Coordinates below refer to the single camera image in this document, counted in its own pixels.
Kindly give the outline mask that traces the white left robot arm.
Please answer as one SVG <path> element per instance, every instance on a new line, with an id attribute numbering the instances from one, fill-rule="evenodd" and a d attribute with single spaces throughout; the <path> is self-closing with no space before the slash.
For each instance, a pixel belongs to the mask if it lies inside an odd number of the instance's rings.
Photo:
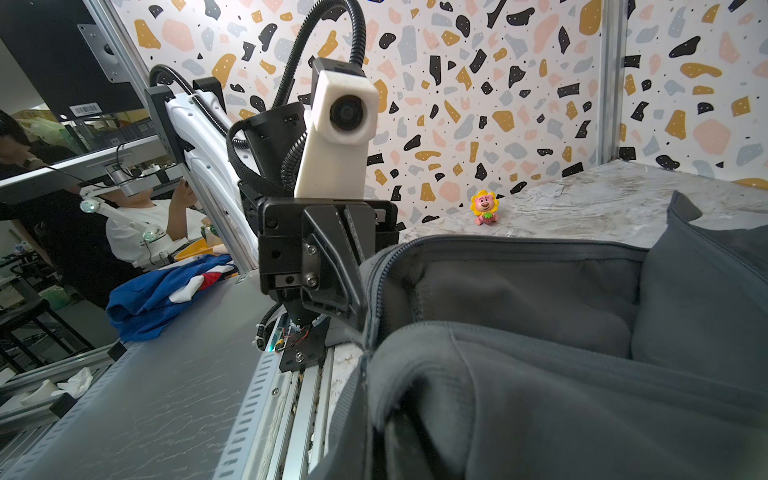
<path id="1" fill-rule="evenodd" d="M 292 320 L 327 315 L 361 330 L 369 310 L 360 267 L 398 240 L 397 209 L 367 200 L 368 146 L 378 93 L 351 66 L 323 71 L 310 106 L 284 105 L 232 123 L 218 82 L 192 93 L 146 92 L 167 151 L 212 217 L 239 267 Z"/>

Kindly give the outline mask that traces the dark grey zip jacket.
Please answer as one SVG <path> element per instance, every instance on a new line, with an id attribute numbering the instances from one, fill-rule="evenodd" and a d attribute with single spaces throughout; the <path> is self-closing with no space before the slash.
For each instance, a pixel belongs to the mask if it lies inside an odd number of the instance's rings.
<path id="1" fill-rule="evenodd" d="M 315 479 L 763 479 L 767 230 L 674 193 L 648 248 L 423 237 L 361 268 Z"/>

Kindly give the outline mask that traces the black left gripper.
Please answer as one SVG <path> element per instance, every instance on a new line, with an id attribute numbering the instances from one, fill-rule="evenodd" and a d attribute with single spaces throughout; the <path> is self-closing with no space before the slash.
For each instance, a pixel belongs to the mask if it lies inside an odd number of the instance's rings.
<path id="1" fill-rule="evenodd" d="M 226 137 L 248 226 L 257 238 L 261 291 L 295 323 L 329 315 L 361 330 L 368 300 L 361 264 L 397 243 L 397 208 L 383 200 L 301 199 L 279 179 L 278 158 L 303 122 L 293 103 L 235 123 Z"/>

